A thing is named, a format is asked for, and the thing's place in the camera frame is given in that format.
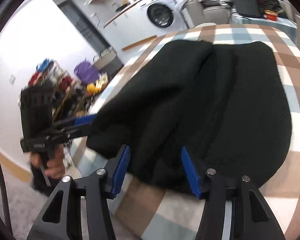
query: plastic bag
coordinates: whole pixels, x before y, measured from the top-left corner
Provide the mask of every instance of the plastic bag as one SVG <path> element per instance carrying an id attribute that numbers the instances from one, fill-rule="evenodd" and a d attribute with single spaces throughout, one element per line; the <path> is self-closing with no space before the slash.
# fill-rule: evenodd
<path id="1" fill-rule="evenodd" d="M 52 60 L 46 58 L 41 64 L 37 65 L 37 72 L 44 72 L 50 65 L 50 62 L 52 62 Z"/>
<path id="2" fill-rule="evenodd" d="M 99 79 L 100 73 L 96 70 L 87 59 L 79 63 L 75 69 L 74 73 L 84 84 L 90 84 L 96 82 Z"/>

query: human hand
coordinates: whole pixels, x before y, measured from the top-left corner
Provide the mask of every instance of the human hand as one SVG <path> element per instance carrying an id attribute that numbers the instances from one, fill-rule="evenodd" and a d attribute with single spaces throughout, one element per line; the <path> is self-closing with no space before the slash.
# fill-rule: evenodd
<path id="1" fill-rule="evenodd" d="M 66 168 L 63 164 L 64 157 L 63 145 L 59 145 L 55 151 L 55 158 L 47 161 L 48 168 L 44 173 L 53 179 L 60 179 L 66 172 Z M 38 153 L 30 153 L 30 162 L 34 167 L 39 169 L 41 164 L 40 155 Z"/>

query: red container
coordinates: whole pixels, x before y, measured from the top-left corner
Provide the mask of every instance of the red container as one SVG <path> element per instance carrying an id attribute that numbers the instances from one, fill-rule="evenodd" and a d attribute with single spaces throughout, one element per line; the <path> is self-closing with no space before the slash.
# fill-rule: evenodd
<path id="1" fill-rule="evenodd" d="M 265 14 L 266 14 L 267 19 L 270 21 L 278 20 L 278 14 L 276 12 L 265 10 Z"/>

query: metal screw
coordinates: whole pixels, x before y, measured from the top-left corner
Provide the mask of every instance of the metal screw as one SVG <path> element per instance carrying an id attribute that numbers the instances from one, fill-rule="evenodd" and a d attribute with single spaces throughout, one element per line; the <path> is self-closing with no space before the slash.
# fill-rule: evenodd
<path id="1" fill-rule="evenodd" d="M 97 170 L 97 174 L 98 175 L 103 175 L 103 174 L 105 174 L 106 173 L 106 170 L 105 169 L 98 169 Z"/>
<path id="2" fill-rule="evenodd" d="M 207 169 L 207 173 L 210 174 L 210 175 L 214 175 L 214 174 L 216 174 L 216 170 L 212 169 L 212 168 L 209 168 L 209 169 Z"/>
<path id="3" fill-rule="evenodd" d="M 249 176 L 247 176 L 247 175 L 243 175 L 243 176 L 242 176 L 242 180 L 243 180 L 244 182 L 249 182 L 249 181 L 250 181 L 250 178 L 249 178 Z"/>
<path id="4" fill-rule="evenodd" d="M 70 181 L 71 180 L 71 177 L 70 176 L 64 176 L 63 178 L 62 178 L 62 181 L 63 182 L 68 182 L 68 181 Z"/>

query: wall outlet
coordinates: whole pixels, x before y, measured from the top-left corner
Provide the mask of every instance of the wall outlet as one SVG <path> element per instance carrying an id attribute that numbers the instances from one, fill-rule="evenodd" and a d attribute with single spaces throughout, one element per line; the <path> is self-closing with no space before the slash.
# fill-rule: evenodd
<path id="1" fill-rule="evenodd" d="M 16 76 L 14 74 L 11 74 L 10 78 L 9 78 L 9 82 L 11 85 L 13 85 L 13 83 L 15 82 L 16 80 Z"/>

